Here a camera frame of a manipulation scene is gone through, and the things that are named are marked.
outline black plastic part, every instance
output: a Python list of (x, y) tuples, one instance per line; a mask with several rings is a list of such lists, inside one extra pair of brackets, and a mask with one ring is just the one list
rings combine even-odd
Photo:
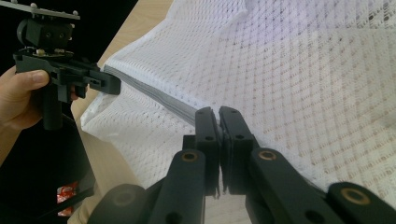
[(246, 194), (250, 179), (248, 159), (255, 138), (239, 111), (222, 106), (219, 114), (224, 136), (220, 159), (224, 190), (228, 187), (231, 194)]
[(220, 141), (216, 117), (210, 107), (195, 113), (195, 149), (206, 157), (205, 194), (216, 196), (219, 193)]
[(137, 224), (146, 212), (143, 188), (123, 184), (109, 191), (93, 210), (88, 224)]
[(29, 44), (29, 41), (26, 39), (27, 22), (28, 20), (21, 21), (17, 28), (17, 38), (24, 46)]
[(36, 57), (29, 49), (14, 54), (17, 72), (45, 70), (50, 75), (50, 84), (43, 92), (43, 120), (46, 130), (62, 128), (62, 104), (70, 103), (71, 88), (75, 86), (78, 97), (85, 97), (90, 86), (108, 94), (120, 94), (120, 80), (102, 73), (96, 65), (78, 62), (72, 54), (57, 57)]
[(247, 190), (245, 207), (252, 224), (275, 223), (270, 209), (254, 184), (251, 184)]
[(55, 85), (43, 88), (43, 125), (48, 131), (61, 129), (63, 126), (62, 102), (58, 101)]
[(146, 189), (146, 194), (147, 194), (146, 202), (149, 211), (152, 211), (154, 209), (155, 203), (157, 202), (158, 199), (158, 195), (160, 195), (161, 188), (163, 187), (163, 181), (164, 178), (159, 180), (157, 183), (151, 185), (148, 189)]
[(205, 155), (186, 149), (172, 160), (149, 224), (201, 224), (205, 216)]
[(73, 27), (70, 23), (29, 19), (25, 38), (42, 49), (65, 49), (72, 33)]
[(186, 134), (183, 136), (182, 150), (195, 149), (195, 135)]
[(346, 223), (391, 224), (396, 211), (370, 190), (348, 182), (332, 184), (326, 201)]
[(276, 223), (344, 223), (281, 153), (254, 149), (249, 170)]

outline bolt hole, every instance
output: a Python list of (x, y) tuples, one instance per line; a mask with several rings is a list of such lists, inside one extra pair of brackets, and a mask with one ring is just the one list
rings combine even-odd
[(366, 205), (370, 203), (369, 197), (358, 189), (341, 189), (341, 194), (351, 203), (355, 203), (358, 205)]
[(58, 78), (58, 74), (56, 74), (56, 73), (50, 73), (49, 75), (51, 78), (55, 78), (55, 79)]
[(193, 152), (186, 152), (181, 156), (183, 161), (196, 161), (198, 159), (198, 155)]
[(176, 212), (169, 213), (166, 215), (165, 221), (166, 224), (180, 224), (183, 217)]
[(118, 207), (124, 207), (127, 206), (128, 204), (132, 203), (134, 201), (134, 198), (136, 197), (134, 191), (124, 191), (120, 192), (113, 198), (113, 203), (118, 206)]
[(308, 218), (308, 220), (312, 223), (324, 223), (323, 215), (315, 211), (307, 211), (305, 213), (305, 217)]
[(276, 154), (271, 151), (261, 151), (259, 152), (259, 157), (266, 161), (276, 160)]

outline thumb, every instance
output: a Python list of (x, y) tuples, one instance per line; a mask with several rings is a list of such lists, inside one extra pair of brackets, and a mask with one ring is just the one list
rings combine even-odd
[(46, 86), (49, 81), (49, 75), (43, 70), (18, 73), (8, 81), (5, 89), (7, 89), (8, 95), (19, 98), (29, 91)]

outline hand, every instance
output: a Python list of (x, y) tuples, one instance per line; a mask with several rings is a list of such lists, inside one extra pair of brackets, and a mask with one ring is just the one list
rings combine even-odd
[(46, 86), (50, 77), (42, 70), (15, 71), (14, 66), (0, 76), (0, 126), (21, 131), (40, 121), (40, 99), (35, 90)]

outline finger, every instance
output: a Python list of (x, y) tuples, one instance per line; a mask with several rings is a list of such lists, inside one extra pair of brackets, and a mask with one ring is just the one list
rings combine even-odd
[(25, 129), (26, 126), (31, 127), (41, 120), (42, 115), (40, 110), (38, 110), (35, 105), (31, 106), (32, 109), (29, 110), (29, 113), (22, 113), (10, 122), (13, 129), (22, 130)]
[(78, 96), (77, 96), (77, 94), (76, 94), (76, 87), (75, 87), (75, 86), (72, 86), (72, 87), (71, 87), (71, 90), (70, 90), (70, 98), (71, 98), (72, 100), (77, 100), (77, 99), (78, 99)]
[(16, 71), (17, 68), (15, 66), (9, 68), (2, 76), (0, 76), (1, 82), (5, 83), (6, 81), (10, 80), (13, 76), (15, 76)]
[(4, 91), (9, 97), (19, 99), (32, 90), (46, 86), (49, 81), (49, 75), (43, 70), (18, 73), (9, 79)]

